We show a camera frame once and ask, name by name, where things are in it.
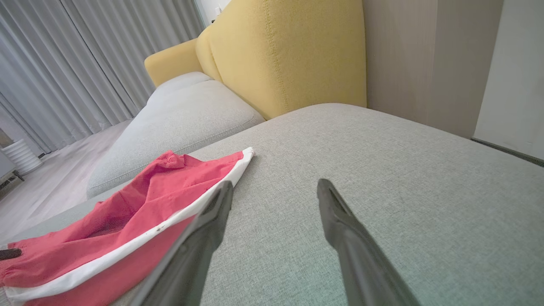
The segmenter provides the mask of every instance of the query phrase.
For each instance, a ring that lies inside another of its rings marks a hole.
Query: floor
[[[92,171],[129,123],[44,156],[44,165],[25,175],[25,182],[0,200],[0,238],[12,237],[85,201]]]

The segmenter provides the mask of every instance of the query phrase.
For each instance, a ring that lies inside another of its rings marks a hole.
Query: white vase
[[[24,139],[5,147],[2,151],[15,163],[15,168],[21,175],[28,174],[44,164],[32,153]]]

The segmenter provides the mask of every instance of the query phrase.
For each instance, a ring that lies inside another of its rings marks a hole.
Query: yellow fabric
[[[270,119],[305,106],[366,106],[361,0],[232,0],[197,39],[204,73]]]
[[[193,71],[202,72],[196,56],[196,41],[197,39],[186,41],[145,59],[145,69],[156,87],[182,74]]]

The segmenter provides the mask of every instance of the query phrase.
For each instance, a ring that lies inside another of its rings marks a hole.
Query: gray curtain
[[[134,117],[143,61],[203,30],[190,0],[0,0],[0,106],[44,152]]]

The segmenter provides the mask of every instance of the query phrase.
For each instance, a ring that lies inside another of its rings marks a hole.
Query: white stripe
[[[252,147],[249,147],[242,151],[244,157],[241,160],[238,160],[232,170],[217,184],[212,186],[209,190],[204,192],[198,199],[196,199],[189,206],[184,209],[175,212],[167,220],[160,223],[156,227],[148,230],[147,232],[141,234],[140,236],[130,240],[129,242],[123,244],[121,247],[105,254],[102,257],[99,257],[93,261],[89,261],[86,264],[83,264],[74,270],[59,276],[43,285],[30,288],[21,288],[21,287],[4,287],[7,297],[12,302],[24,302],[35,298],[46,297],[57,295],[59,293],[66,292],[75,288],[76,286],[82,284],[84,281],[90,279],[91,277],[99,274],[105,269],[111,267],[119,260],[126,257],[128,254],[132,253],[139,247],[143,246],[146,242],[151,240],[153,237],[160,234],[164,229],[179,223],[188,217],[197,214],[209,197],[212,195],[214,190],[217,188],[217,185],[223,181],[231,181],[232,185],[235,186],[242,174],[244,174],[245,168],[248,166],[251,158],[254,156],[255,152]]]

